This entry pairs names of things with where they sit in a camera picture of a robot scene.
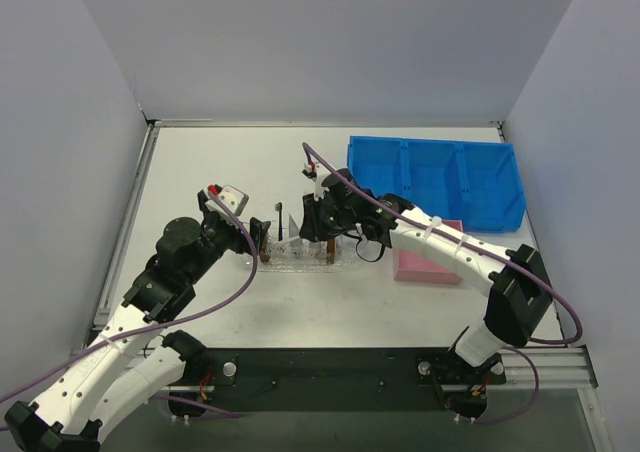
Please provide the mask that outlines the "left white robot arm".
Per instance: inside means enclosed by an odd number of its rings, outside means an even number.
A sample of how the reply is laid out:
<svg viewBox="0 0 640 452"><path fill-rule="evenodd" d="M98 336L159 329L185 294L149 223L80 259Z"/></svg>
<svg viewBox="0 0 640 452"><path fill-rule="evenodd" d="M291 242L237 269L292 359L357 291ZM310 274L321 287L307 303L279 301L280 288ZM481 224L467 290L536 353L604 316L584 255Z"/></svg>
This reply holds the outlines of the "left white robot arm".
<svg viewBox="0 0 640 452"><path fill-rule="evenodd" d="M6 412L22 451L97 451L126 416L164 386L204 374L206 347L180 330L179 314L196 283L232 251L256 258L269 225L242 225L234 214L205 208L202 221L170 221L156 252L92 344L57 367L56 381Z"/></svg>

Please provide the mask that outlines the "white toothpaste tube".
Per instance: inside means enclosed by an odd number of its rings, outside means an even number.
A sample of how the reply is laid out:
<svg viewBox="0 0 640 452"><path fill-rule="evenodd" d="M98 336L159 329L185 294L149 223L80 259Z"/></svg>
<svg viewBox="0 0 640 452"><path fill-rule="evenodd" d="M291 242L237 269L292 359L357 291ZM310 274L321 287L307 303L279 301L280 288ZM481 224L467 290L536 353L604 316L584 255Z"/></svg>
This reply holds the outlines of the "white toothpaste tube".
<svg viewBox="0 0 640 452"><path fill-rule="evenodd" d="M288 236L290 239L300 237L300 228L291 214L288 215Z"/></svg>

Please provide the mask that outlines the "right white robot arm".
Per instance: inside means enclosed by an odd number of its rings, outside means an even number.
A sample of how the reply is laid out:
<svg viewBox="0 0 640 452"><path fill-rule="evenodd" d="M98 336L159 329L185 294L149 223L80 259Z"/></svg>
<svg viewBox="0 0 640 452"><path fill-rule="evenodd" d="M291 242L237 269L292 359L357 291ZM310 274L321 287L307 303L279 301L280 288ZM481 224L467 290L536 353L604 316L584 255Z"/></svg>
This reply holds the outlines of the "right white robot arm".
<svg viewBox="0 0 640 452"><path fill-rule="evenodd" d="M440 265L486 297L483 318L468 326L453 345L469 366L478 368L499 349L530 341L552 302L541 286L547 276L535 249L488 244L397 195L376 197L360 188L346 168L331 173L314 163L305 166L303 174L314 184L303 197L303 239L323 242L356 232L369 242Z"/></svg>

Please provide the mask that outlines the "black toothbrush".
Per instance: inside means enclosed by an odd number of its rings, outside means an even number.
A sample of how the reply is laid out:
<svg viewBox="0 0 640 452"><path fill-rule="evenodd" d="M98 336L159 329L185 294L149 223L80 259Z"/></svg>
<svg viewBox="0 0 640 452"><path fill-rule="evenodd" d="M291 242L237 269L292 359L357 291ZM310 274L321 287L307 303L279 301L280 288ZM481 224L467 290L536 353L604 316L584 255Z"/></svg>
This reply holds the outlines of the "black toothbrush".
<svg viewBox="0 0 640 452"><path fill-rule="evenodd" d="M275 210L278 214L277 240L280 242L284 239L283 235L283 204L278 202L275 204Z"/></svg>

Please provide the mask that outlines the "pink plastic box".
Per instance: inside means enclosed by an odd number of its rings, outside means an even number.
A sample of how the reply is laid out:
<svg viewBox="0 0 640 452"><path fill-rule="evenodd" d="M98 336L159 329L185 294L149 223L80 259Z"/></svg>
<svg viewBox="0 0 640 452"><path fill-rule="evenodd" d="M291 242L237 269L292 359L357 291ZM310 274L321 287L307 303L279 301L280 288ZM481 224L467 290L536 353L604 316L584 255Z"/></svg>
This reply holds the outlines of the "pink plastic box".
<svg viewBox="0 0 640 452"><path fill-rule="evenodd" d="M393 248L393 278L398 282L458 286L462 279L450 270L413 252Z"/></svg>

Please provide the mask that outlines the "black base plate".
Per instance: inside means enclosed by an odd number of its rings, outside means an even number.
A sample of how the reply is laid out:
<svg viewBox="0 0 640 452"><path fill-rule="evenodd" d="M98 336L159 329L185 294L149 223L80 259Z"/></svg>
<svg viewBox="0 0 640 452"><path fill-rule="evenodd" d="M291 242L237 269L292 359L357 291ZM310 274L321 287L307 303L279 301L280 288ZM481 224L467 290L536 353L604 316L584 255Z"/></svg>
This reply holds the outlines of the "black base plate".
<svg viewBox="0 0 640 452"><path fill-rule="evenodd" d="M480 368L444 347L208 348L170 386L172 414L426 412L449 395L485 404L478 388L503 385L502 358Z"/></svg>

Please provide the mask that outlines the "blue compartment bin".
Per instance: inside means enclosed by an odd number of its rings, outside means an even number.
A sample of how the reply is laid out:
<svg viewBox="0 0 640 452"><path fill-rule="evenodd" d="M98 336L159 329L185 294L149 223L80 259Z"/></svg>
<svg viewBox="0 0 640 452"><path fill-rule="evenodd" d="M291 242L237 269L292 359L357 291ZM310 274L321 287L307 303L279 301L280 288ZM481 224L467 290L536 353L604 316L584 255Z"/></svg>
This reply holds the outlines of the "blue compartment bin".
<svg viewBox="0 0 640 452"><path fill-rule="evenodd" d="M521 227L526 198L514 149L506 143L353 136L347 167L374 195L398 195L471 232Z"/></svg>

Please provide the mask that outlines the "clear textured oval tray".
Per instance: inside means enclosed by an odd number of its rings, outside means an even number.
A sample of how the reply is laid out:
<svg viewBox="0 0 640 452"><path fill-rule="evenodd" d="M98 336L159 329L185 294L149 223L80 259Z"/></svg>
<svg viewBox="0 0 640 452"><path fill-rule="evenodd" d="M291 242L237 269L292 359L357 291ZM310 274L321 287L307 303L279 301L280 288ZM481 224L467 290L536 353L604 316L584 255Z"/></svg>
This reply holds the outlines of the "clear textured oval tray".
<svg viewBox="0 0 640 452"><path fill-rule="evenodd" d="M278 236L269 232L259 249L258 272L337 273L356 259L355 241L338 237L325 242L309 242L300 237Z"/></svg>

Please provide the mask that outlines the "white toothbrush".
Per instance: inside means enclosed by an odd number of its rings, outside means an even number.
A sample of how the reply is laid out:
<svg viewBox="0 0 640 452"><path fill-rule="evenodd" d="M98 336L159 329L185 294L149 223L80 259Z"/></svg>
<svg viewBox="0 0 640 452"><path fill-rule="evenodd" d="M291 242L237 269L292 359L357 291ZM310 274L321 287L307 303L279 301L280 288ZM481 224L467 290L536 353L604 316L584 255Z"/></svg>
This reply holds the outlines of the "white toothbrush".
<svg viewBox="0 0 640 452"><path fill-rule="evenodd" d="M290 237L290 238L283 239L281 241L276 241L273 243L274 247L280 247L280 248L291 247L293 249L301 248L302 245L303 245L303 240L299 236Z"/></svg>

